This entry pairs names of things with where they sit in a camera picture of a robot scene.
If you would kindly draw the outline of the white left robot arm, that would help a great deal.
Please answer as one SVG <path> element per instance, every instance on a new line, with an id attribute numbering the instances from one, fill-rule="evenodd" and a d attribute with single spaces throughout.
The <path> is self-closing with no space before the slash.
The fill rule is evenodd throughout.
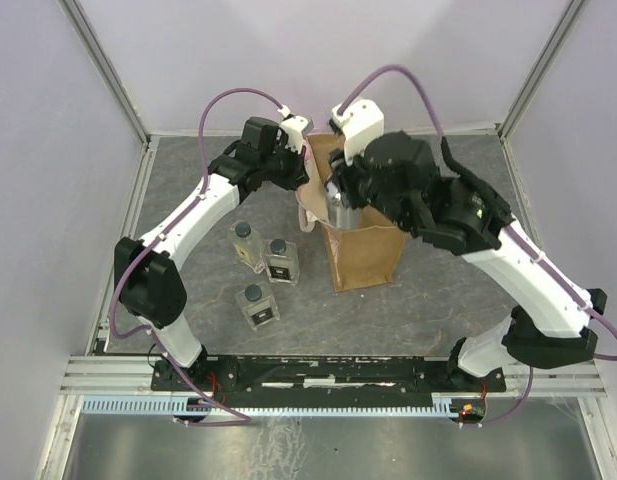
<path id="1" fill-rule="evenodd" d="M 115 290 L 108 316 L 123 306 L 151 331 L 177 364 L 174 378 L 187 390 L 203 387 L 209 368 L 204 348 L 185 319 L 187 292 L 180 270 L 204 236 L 265 182 L 295 191 L 309 180 L 304 140 L 308 117 L 281 122 L 249 118 L 241 137 L 208 166 L 208 177 L 162 222 L 114 249 Z"/>

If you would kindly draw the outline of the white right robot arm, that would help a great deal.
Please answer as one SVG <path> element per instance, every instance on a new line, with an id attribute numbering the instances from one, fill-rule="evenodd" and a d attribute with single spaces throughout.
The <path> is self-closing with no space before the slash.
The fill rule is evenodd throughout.
<path id="1" fill-rule="evenodd" d="M 428 142 L 403 131 L 372 140 L 350 161 L 337 148 L 328 162 L 345 206 L 373 207 L 412 237 L 477 267 L 516 301 L 498 325 L 455 344 L 447 382 L 466 391 L 514 362 L 548 370 L 593 359 L 598 337 L 589 323 L 605 294 L 567 280 L 508 202 L 453 157 L 446 139 L 440 145 L 451 176 L 441 174 Z"/>

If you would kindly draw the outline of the beige canvas tote bag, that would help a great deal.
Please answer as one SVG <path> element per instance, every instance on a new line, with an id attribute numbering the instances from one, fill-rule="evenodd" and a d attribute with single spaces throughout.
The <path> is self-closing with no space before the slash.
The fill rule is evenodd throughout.
<path id="1" fill-rule="evenodd" d="M 328 154 L 343 146 L 333 134 L 304 141 L 309 182 L 295 192 L 300 229 L 322 227 L 334 289 L 337 292 L 389 283 L 399 263 L 406 235 L 372 207 L 361 210 L 354 229 L 335 227 L 328 218 L 324 184 L 331 173 Z"/>

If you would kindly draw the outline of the square glass bottle black label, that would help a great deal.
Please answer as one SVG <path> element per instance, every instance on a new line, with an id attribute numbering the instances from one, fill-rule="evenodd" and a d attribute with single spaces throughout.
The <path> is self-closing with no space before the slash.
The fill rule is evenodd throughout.
<path id="1" fill-rule="evenodd" d="M 264 262 L 271 283 L 296 285 L 300 268 L 297 246 L 281 238 L 267 240 L 264 247 Z"/>

